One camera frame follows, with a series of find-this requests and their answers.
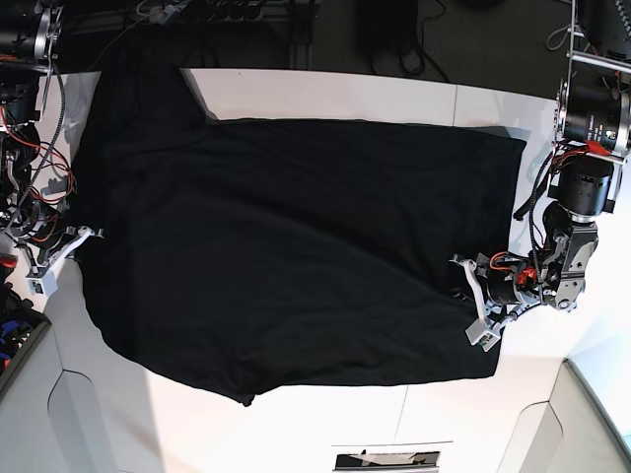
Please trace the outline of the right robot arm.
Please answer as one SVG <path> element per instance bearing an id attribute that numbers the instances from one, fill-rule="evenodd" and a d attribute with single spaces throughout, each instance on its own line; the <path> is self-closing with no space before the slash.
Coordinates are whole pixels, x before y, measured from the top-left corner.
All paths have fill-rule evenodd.
<path id="1" fill-rule="evenodd" d="M 43 142 L 35 128 L 51 83 L 63 82 L 56 64 L 62 15 L 60 1 L 1 4 L 1 232 L 25 254 L 37 282 L 103 234 L 69 222 L 61 207 L 77 181 L 56 148 L 61 131 Z"/>

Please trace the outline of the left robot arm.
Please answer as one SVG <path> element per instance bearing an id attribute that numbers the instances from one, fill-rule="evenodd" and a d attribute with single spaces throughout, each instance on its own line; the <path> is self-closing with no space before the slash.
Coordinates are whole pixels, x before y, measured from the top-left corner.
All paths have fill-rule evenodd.
<path id="1" fill-rule="evenodd" d="M 452 258 L 464 270 L 477 311 L 466 335 L 484 349 L 537 306 L 575 308 L 597 247 L 595 220 L 613 212 L 630 156 L 629 2 L 575 1 L 566 32 L 568 71 L 557 94 L 553 148 L 513 214 L 533 233 L 536 204 L 550 198 L 544 241 L 534 241 L 526 256 Z"/>

